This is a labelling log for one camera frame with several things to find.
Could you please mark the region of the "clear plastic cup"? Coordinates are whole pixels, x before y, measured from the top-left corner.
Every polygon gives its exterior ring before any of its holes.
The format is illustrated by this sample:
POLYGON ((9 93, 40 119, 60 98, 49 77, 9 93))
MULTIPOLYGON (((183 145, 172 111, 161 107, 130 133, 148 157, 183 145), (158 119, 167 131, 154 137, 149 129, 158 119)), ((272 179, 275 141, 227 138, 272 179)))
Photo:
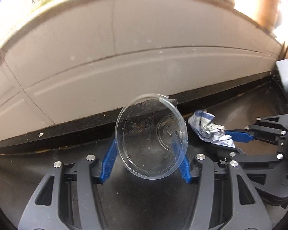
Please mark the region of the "clear plastic cup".
POLYGON ((120 111, 115 141, 126 169, 145 180, 170 176, 188 149, 187 124, 178 101, 161 94, 134 98, 120 111))

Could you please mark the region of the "silver blue wrapper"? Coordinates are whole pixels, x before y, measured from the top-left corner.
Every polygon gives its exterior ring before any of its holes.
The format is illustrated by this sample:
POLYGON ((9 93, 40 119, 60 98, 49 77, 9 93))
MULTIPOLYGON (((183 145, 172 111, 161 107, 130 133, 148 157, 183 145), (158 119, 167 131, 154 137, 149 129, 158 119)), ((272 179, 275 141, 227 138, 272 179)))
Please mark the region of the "silver blue wrapper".
POLYGON ((235 148, 230 135, 226 135, 225 127, 213 123, 215 116, 207 110, 196 110, 188 119, 188 124, 197 136, 204 142, 235 148))

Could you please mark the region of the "terracotta pot on sill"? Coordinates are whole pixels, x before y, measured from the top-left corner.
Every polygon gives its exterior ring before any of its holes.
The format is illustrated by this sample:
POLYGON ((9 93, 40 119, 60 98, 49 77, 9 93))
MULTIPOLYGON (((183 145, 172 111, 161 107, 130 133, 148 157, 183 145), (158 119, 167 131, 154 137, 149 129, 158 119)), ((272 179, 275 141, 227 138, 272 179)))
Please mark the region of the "terracotta pot on sill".
POLYGON ((254 21, 267 33, 272 33, 278 17, 279 0, 256 0, 254 21))

